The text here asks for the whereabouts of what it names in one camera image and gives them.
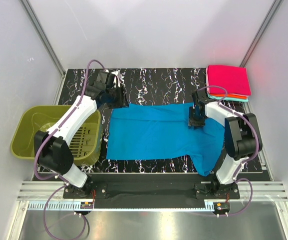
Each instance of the metal floor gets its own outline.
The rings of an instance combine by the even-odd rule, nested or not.
[[[232,202],[231,212],[242,207]],[[77,236],[83,221],[76,216],[64,218],[67,211],[48,211],[46,221],[57,238]],[[94,211],[81,240],[285,240],[276,206],[273,202],[253,202],[243,214],[235,217],[202,217],[188,212],[112,212]],[[42,211],[28,210],[21,240],[50,239],[44,230]]]

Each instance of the red towel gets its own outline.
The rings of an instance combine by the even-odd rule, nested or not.
[[[252,93],[249,87],[247,71],[244,67],[210,65],[207,68],[209,85],[216,85],[225,88],[229,94],[250,96]],[[211,87],[210,94],[224,94],[220,88]]]

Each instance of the white robotic arm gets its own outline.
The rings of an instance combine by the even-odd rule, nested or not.
[[[128,106],[124,88],[119,81],[118,71],[100,71],[97,80],[87,86],[85,95],[78,96],[56,124],[46,132],[38,131],[34,136],[36,155],[49,133],[54,132],[46,145],[42,147],[40,155],[37,156],[38,163],[60,174],[72,185],[82,189],[85,194],[90,192],[91,180],[74,164],[69,144],[86,119],[103,104],[107,104],[110,108]]]
[[[225,128],[225,149],[227,155],[212,181],[213,194],[225,194],[231,190],[243,165],[263,144],[256,116],[234,111],[222,103],[209,99],[206,90],[196,91],[193,95],[194,107],[190,108],[189,126],[202,128],[206,118],[212,118]]]

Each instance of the plastic laundry basket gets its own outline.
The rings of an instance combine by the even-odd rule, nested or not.
[[[67,105],[35,106],[27,110],[16,129],[10,145],[12,154],[21,159],[34,160],[34,135],[46,131],[70,108]],[[76,165],[92,165],[98,161],[102,140],[101,114],[97,110],[80,127],[70,143]]]

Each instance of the black marble table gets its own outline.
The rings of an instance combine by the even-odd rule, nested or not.
[[[205,68],[122,68],[121,83],[125,86],[127,99],[138,105],[167,105],[191,103],[191,94],[205,86]],[[89,71],[89,81],[97,76],[98,69]],[[85,69],[69,69],[66,74],[64,87],[59,99],[59,105],[71,105],[81,93],[85,80]],[[224,104],[243,112],[241,102],[224,101]],[[196,170],[189,156],[173,159],[155,160],[109,160],[106,159],[109,135],[109,120],[112,110],[104,107],[102,113],[103,141],[101,154],[95,165],[83,165],[86,173],[195,173]],[[216,169],[221,165],[225,154],[217,162]],[[244,172],[261,173],[262,167],[258,158],[245,165]]]

